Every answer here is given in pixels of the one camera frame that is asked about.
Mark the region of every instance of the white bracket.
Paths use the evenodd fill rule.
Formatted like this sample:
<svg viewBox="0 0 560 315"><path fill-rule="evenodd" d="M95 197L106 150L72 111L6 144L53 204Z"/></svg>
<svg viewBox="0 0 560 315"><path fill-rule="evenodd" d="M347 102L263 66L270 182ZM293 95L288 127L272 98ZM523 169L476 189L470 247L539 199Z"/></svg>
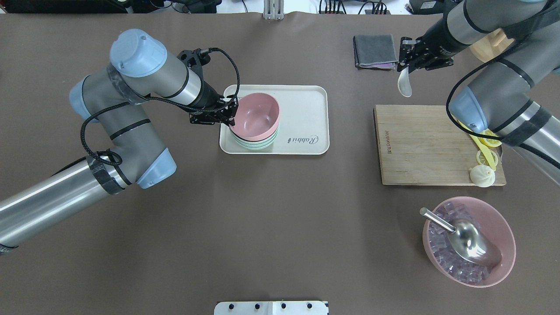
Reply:
<svg viewBox="0 0 560 315"><path fill-rule="evenodd" d="M214 315L329 315L329 302L220 302L214 308Z"/></svg>
<svg viewBox="0 0 560 315"><path fill-rule="evenodd" d="M264 0L263 17L265 20L283 20L284 0Z"/></svg>

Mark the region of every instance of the metal scoop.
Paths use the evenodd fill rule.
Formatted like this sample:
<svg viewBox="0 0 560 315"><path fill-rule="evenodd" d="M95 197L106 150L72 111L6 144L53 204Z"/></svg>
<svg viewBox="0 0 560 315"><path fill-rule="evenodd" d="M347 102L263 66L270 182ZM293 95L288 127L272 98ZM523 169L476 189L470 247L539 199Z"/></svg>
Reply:
<svg viewBox="0 0 560 315"><path fill-rule="evenodd" d="M412 86L410 85L410 79L408 78L408 67L400 72L399 79L396 81L396 86L399 88L400 94L405 98L412 96Z"/></svg>
<svg viewBox="0 0 560 315"><path fill-rule="evenodd" d="M451 246L463 259L487 267L502 260L502 252L472 222L455 219L448 223L427 208L420 209L420 214L447 231Z"/></svg>

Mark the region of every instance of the wooden object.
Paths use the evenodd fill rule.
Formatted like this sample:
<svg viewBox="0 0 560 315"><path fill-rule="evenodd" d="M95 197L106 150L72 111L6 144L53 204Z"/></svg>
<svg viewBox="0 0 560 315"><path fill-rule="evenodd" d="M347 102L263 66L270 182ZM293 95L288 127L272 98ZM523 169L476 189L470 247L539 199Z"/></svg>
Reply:
<svg viewBox="0 0 560 315"><path fill-rule="evenodd" d="M478 147L440 105L377 105L377 146L384 185L473 186ZM496 166L494 186L506 178Z"/></svg>
<svg viewBox="0 0 560 315"><path fill-rule="evenodd" d="M480 61L486 62L501 54L513 42L501 29L497 29L469 46L469 49Z"/></svg>

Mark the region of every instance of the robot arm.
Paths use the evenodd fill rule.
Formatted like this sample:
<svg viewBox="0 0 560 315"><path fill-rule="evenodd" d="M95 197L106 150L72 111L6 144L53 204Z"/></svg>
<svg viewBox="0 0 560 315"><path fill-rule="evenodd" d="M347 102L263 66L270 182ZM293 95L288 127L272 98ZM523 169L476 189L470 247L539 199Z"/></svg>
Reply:
<svg viewBox="0 0 560 315"><path fill-rule="evenodd" d="M0 202L0 254L133 182L149 188L175 172L169 149L140 105L145 101L172 103L189 112L192 123L235 124L237 92L226 100L202 77L208 53L217 50L225 54L210 48L175 57L144 31L123 32L111 47L107 68L86 76L70 92L72 108L86 120L85 148L89 121L101 122L114 147L90 150L86 160Z"/></svg>
<svg viewBox="0 0 560 315"><path fill-rule="evenodd" d="M527 92L560 67L557 1L465 0L423 36L403 38L399 71L437 69L487 33L503 28L516 44L490 61L449 104L473 132L490 129L560 184L560 122Z"/></svg>

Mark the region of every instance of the wooden cutting board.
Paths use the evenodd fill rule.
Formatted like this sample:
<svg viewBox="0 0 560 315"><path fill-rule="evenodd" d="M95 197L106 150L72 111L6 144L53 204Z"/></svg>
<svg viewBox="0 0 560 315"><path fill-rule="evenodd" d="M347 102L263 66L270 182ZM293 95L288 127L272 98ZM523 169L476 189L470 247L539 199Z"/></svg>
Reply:
<svg viewBox="0 0 560 315"><path fill-rule="evenodd" d="M444 106L376 105L374 116L384 185L474 186L469 169L478 165L478 147ZM505 184L498 163L494 186Z"/></svg>

